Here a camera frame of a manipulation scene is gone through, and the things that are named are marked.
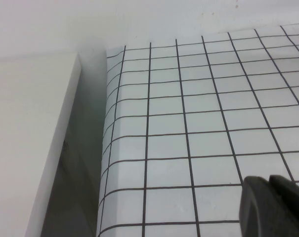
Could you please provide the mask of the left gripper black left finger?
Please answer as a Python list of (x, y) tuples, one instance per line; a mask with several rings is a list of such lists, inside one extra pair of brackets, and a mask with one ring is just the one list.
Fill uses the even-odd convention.
[(248, 176), (244, 179), (239, 210), (242, 236), (262, 237), (264, 221), (267, 220), (269, 186), (267, 180)]

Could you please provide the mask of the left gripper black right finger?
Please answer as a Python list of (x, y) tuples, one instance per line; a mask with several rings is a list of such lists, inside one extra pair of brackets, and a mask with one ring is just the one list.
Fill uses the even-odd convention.
[(299, 186), (280, 175), (269, 177), (269, 205), (263, 237), (299, 237)]

